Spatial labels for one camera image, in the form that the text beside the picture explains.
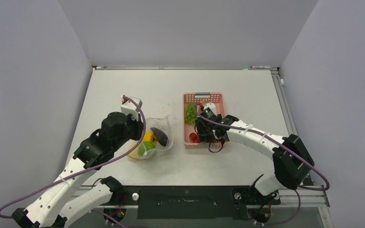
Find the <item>red strawberries pile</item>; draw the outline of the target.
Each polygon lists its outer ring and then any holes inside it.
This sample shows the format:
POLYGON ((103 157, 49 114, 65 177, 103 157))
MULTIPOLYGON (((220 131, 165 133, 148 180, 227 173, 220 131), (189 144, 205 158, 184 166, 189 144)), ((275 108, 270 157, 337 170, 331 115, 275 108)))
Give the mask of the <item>red strawberries pile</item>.
POLYGON ((201 136, 201 135, 198 135, 196 133, 190 133, 189 134, 189 140, 192 142, 192 143, 215 143, 217 142, 216 139, 207 139, 205 138, 204 136, 201 136))

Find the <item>pink plastic basket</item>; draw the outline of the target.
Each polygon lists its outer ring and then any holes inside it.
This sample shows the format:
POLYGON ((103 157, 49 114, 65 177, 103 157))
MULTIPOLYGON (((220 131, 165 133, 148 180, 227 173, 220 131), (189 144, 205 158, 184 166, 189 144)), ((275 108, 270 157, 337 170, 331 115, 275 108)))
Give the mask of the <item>pink plastic basket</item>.
MULTIPOLYGON (((183 120, 185 118, 185 106, 187 103, 205 103, 205 102, 213 102, 216 105, 218 114, 221 114, 222 117, 225 116, 224 109, 224 100, 222 93, 216 92, 201 92, 201 93, 184 93, 183 94, 183 120)), ((194 125, 189 125, 187 123, 183 123, 183 136, 184 136, 184 146, 185 149, 208 149, 209 143, 192 143, 189 140, 189 134, 194 133, 194 125)))

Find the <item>green round fruit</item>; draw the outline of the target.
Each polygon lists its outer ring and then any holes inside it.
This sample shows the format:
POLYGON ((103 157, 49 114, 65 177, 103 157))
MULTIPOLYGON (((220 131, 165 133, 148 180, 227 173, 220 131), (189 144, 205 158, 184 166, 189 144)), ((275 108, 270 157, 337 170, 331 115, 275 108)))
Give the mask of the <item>green round fruit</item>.
POLYGON ((155 153, 156 146, 153 142, 142 142, 138 147, 138 156, 140 158, 150 158, 155 153))

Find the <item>clear zip top bag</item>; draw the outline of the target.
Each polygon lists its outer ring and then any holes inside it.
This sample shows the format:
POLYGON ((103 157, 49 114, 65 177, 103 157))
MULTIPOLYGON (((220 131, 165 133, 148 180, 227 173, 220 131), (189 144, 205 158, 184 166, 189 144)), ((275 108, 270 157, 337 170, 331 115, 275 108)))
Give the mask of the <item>clear zip top bag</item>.
POLYGON ((169 115, 163 118, 146 118, 146 131, 142 142, 127 157, 135 160, 150 159, 158 152, 173 146, 173 133, 169 115))

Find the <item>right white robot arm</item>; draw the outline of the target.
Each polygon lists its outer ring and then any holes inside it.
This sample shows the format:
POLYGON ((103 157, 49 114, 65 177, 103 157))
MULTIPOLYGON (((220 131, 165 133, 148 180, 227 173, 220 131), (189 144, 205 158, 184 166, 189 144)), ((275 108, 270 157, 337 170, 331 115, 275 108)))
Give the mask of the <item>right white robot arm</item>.
POLYGON ((310 154, 297 135, 274 135, 235 116, 216 115, 210 108, 194 108, 194 111, 198 116, 198 134, 206 140, 245 145, 273 163, 274 170, 261 174, 250 186, 250 199, 255 203, 262 203, 271 193, 282 188, 297 190, 314 167, 310 154))

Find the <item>yellow bell pepper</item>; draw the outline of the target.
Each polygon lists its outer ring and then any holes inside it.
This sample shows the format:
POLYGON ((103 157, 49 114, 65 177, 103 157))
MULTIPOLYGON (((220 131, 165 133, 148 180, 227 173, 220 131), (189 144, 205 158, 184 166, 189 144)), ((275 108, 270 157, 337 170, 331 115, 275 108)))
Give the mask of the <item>yellow bell pepper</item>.
POLYGON ((142 142, 127 156, 131 159, 143 160, 151 158, 156 152, 157 140, 153 132, 145 132, 142 142))

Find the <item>purple eggplant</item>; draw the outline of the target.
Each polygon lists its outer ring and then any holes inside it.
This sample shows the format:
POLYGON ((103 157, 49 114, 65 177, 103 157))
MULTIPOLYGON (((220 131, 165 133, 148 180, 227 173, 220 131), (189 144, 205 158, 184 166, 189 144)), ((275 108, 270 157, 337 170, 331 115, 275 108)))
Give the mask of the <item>purple eggplant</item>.
POLYGON ((165 147, 168 143, 168 136, 166 133, 156 127, 151 127, 150 130, 154 133, 154 136, 159 144, 165 147))

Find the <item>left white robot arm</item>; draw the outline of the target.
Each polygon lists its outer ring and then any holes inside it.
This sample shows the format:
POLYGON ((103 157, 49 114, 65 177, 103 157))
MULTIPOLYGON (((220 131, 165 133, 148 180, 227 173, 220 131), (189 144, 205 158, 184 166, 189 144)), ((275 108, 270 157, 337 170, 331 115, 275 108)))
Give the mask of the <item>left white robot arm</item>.
POLYGON ((80 143, 73 157, 50 187, 26 208, 16 209, 11 217, 21 228, 67 228, 79 217, 101 204, 122 200, 122 184, 112 176, 74 200, 70 198, 93 174, 113 159, 127 141, 141 142, 145 121, 141 113, 110 113, 101 127, 80 143))

